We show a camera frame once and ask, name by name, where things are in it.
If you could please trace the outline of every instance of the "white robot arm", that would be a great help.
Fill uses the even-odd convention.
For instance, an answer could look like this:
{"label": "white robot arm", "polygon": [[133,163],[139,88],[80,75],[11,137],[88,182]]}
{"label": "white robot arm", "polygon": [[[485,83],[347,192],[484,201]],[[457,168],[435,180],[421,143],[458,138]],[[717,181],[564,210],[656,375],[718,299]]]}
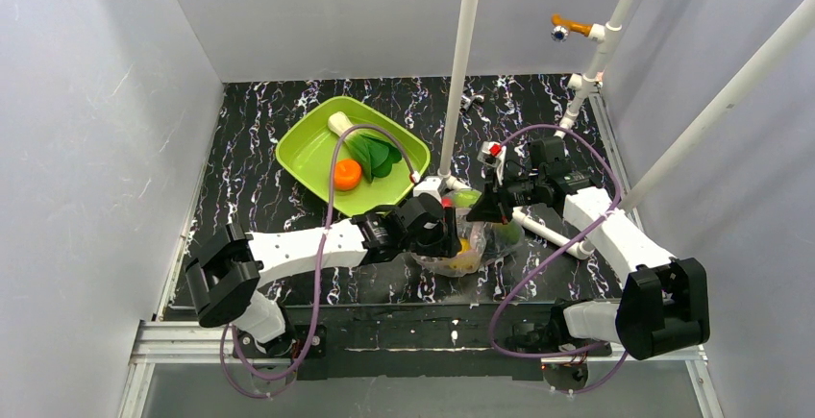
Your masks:
{"label": "white robot arm", "polygon": [[506,222],[513,208],[541,203],[580,230],[605,216],[587,239],[624,284],[620,300],[557,302],[549,326],[535,339],[548,340],[550,349],[575,339],[615,342],[637,359],[706,342],[710,336],[706,273],[695,259],[675,258],[622,211],[609,211],[606,191],[590,175],[573,170],[559,137],[528,144],[527,173],[499,169],[505,150],[495,143],[484,144],[480,159],[491,167],[490,179],[467,219]]}
{"label": "white robot arm", "polygon": [[278,304],[257,291],[276,279],[313,271],[315,244],[325,234],[323,268],[388,262],[405,251],[451,258],[459,251],[456,214],[443,205],[433,180],[418,184],[400,207],[380,206],[331,228],[280,234],[245,233],[227,225],[185,263],[186,280],[202,327],[233,323],[261,351],[287,328]]}

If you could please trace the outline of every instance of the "white panel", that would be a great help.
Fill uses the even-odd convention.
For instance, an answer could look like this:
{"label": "white panel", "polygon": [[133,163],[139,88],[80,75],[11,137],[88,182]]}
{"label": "white panel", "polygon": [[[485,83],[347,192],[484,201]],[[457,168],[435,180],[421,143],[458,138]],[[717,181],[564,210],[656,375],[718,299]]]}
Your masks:
{"label": "white panel", "polygon": [[175,0],[0,0],[0,33],[0,416],[113,416],[222,87]]}
{"label": "white panel", "polygon": [[[632,182],[802,0],[643,0],[606,73]],[[815,35],[640,208],[707,269],[710,370],[727,416],[811,416]]]}
{"label": "white panel", "polygon": [[[224,82],[450,75],[460,0],[179,0]],[[553,12],[605,23],[617,0],[480,0],[471,74],[583,70]]]}

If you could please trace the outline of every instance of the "white pipe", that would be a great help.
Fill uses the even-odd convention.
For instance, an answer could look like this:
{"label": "white pipe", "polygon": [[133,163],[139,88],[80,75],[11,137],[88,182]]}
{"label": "white pipe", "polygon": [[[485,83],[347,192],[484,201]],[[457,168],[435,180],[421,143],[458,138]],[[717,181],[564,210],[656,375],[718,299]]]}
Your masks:
{"label": "white pipe", "polygon": [[469,185],[462,183],[461,181],[458,180],[458,178],[453,176],[448,177],[447,180],[445,180],[445,184],[447,185],[447,188],[449,188],[450,190],[462,190],[472,188]]}
{"label": "white pipe", "polygon": [[473,27],[476,24],[476,9],[479,0],[461,0],[458,12],[458,33],[456,35],[456,53],[453,56],[453,76],[450,79],[450,91],[447,97],[447,118],[444,121],[444,136],[441,140],[441,161],[438,174],[442,178],[450,177],[450,165],[453,162],[453,148],[456,145],[458,113],[461,109],[461,94],[464,92],[464,74],[467,72],[467,61],[470,57],[470,41],[473,39]]}
{"label": "white pipe", "polygon": [[629,16],[633,2],[634,0],[620,0],[617,2],[617,8],[615,8],[611,14],[611,19],[608,20],[608,24],[614,27],[623,27],[623,21]]}
{"label": "white pipe", "polygon": [[590,257],[591,254],[593,254],[594,251],[597,250],[597,247],[595,247],[594,244],[591,243],[587,238],[583,242],[580,242],[578,244],[578,247],[580,248],[580,253],[587,257]]}
{"label": "white pipe", "polygon": [[815,0],[803,0],[688,128],[679,135],[665,154],[662,154],[662,157],[623,199],[619,208],[631,211],[639,205],[643,197],[699,144],[707,131],[735,108],[759,81],[767,77],[767,74],[806,37],[813,27],[815,27]]}
{"label": "white pipe", "polygon": [[[597,49],[594,51],[594,57],[588,69],[583,73],[582,88],[577,90],[575,99],[573,99],[566,108],[566,112],[558,124],[560,127],[567,129],[572,128],[580,116],[580,108],[582,108],[583,102],[594,88],[592,85],[594,85],[597,79],[597,74],[603,72],[608,62],[611,61],[611,58],[614,56],[614,52],[617,51],[617,45],[620,44],[620,37],[623,30],[623,21],[629,16],[633,1],[634,0],[619,0],[617,2],[617,6],[611,14],[611,19],[605,24],[605,39],[597,45]],[[555,136],[564,137],[565,133],[556,132]]]}
{"label": "white pipe", "polygon": [[[547,228],[546,226],[538,223],[537,221],[530,218],[527,214],[524,214],[524,212],[522,211],[515,210],[512,213],[512,219],[518,221],[521,224],[521,226],[523,226],[524,229],[526,229],[527,231],[547,239],[548,241],[554,243],[558,247],[562,247],[563,245],[566,244],[566,242],[571,240],[569,237],[566,237],[562,234],[558,234],[555,231]],[[577,259],[586,259],[591,255],[586,254],[585,251],[580,247],[579,243],[576,243],[569,247],[569,249],[566,250],[566,253]]]}

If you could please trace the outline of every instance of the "green plastic tray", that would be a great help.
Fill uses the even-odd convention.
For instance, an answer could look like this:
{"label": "green plastic tray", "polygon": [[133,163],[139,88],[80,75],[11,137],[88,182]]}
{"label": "green plastic tray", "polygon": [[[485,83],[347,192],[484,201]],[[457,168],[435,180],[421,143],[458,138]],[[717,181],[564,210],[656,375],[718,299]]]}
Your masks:
{"label": "green plastic tray", "polygon": [[[428,146],[418,137],[402,128],[393,120],[365,106],[356,99],[337,96],[329,99],[306,114],[291,127],[278,143],[275,154],[285,171],[291,173],[317,197],[329,201],[329,173],[333,148],[339,136],[329,130],[329,117],[335,112],[345,112],[352,123],[371,123],[384,128],[405,146],[413,168],[424,174],[431,162]],[[348,159],[350,152],[342,145],[339,159]],[[365,213],[378,205],[395,205],[410,192],[408,165],[404,160],[393,165],[386,178],[375,178],[373,183],[364,179],[352,190],[337,191],[334,208],[347,216]]]}

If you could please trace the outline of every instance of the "table surface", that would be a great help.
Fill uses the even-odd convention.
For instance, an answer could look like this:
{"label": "table surface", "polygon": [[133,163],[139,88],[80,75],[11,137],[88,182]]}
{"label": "table surface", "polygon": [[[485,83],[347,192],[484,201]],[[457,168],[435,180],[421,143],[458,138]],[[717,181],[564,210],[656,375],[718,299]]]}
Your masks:
{"label": "table surface", "polygon": [[[571,98],[567,75],[468,77],[465,89],[485,96],[481,107],[462,116],[453,156],[455,176],[475,188],[483,186],[476,160],[483,141],[501,140],[534,123],[557,122]],[[324,80],[227,84],[201,192],[189,227],[186,255],[195,253],[215,228],[232,219],[260,233],[319,227],[326,204],[296,182],[275,159],[275,146],[308,111],[334,96],[354,97],[402,124],[428,144],[438,169],[447,106],[449,78]],[[584,106],[575,131],[601,154],[603,142],[594,116]],[[512,149],[522,153],[524,138]],[[597,174],[611,185],[588,151],[567,137],[567,149],[579,169]],[[550,209],[532,214],[553,229],[574,234]],[[322,305],[387,305],[402,303],[458,304],[502,300],[523,276],[555,248],[527,234],[521,251],[462,277],[435,275],[407,255],[389,263],[357,269],[326,269],[322,273]],[[309,305],[311,273],[275,281],[261,291],[287,306]],[[521,301],[554,298],[618,298],[620,285],[601,257],[577,261],[560,257],[520,293]],[[165,320],[189,317],[191,299],[182,275]]]}

